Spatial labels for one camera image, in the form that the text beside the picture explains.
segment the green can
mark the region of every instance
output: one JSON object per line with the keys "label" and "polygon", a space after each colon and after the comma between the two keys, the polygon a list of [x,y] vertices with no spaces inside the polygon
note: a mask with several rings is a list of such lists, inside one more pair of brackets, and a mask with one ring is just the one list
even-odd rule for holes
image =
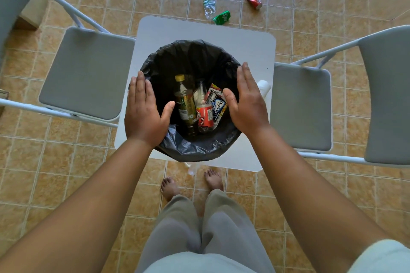
{"label": "green can", "polygon": [[225,11],[225,12],[222,12],[220,15],[217,15],[216,17],[214,17],[212,20],[217,25],[223,25],[229,21],[229,18],[230,18],[230,12]]}

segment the shirt sleeve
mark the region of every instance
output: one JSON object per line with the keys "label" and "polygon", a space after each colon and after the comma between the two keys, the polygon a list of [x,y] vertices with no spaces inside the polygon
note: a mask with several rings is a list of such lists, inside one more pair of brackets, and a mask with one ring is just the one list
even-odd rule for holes
{"label": "shirt sleeve", "polygon": [[404,273],[409,270],[410,249],[395,240],[382,240],[370,245],[348,273]]}

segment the table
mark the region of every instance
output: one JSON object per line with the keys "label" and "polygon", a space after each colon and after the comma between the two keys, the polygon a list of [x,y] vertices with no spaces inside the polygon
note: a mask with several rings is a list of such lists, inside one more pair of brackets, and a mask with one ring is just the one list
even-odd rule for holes
{"label": "table", "polygon": [[[236,58],[239,63],[248,62],[256,82],[266,80],[271,85],[273,83],[276,48],[276,39],[273,35],[267,32],[153,16],[144,17],[139,23],[127,82],[129,83],[132,76],[137,75],[148,55],[156,52],[161,46],[182,39],[202,39],[220,46]],[[124,100],[114,142],[115,148],[118,148],[126,140],[124,116],[127,105],[128,83],[124,87]],[[271,95],[272,90],[265,98],[268,115],[271,112]],[[152,151],[150,157],[172,160],[172,158],[156,150]],[[248,138],[244,134],[241,134],[222,156],[203,164],[253,172],[262,169]]]}

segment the beige pants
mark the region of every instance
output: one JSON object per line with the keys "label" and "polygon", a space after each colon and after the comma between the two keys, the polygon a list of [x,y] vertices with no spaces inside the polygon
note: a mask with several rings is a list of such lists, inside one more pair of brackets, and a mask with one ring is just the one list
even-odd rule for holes
{"label": "beige pants", "polygon": [[192,201],[177,195],[157,217],[135,273],[169,255],[191,251],[220,254],[257,273],[274,272],[271,261],[243,208],[221,190],[206,200],[203,222]]}

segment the foot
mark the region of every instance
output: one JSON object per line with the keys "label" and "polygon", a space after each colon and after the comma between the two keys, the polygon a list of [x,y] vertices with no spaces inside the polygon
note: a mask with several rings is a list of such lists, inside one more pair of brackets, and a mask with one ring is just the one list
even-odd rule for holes
{"label": "foot", "polygon": [[208,184],[208,187],[212,190],[219,189],[223,191],[223,183],[222,183],[222,178],[221,174],[215,172],[212,169],[208,169],[205,173],[205,180],[206,183]]}
{"label": "foot", "polygon": [[161,182],[161,193],[162,196],[169,202],[174,196],[181,194],[181,191],[179,190],[174,179],[171,177],[166,177]]}

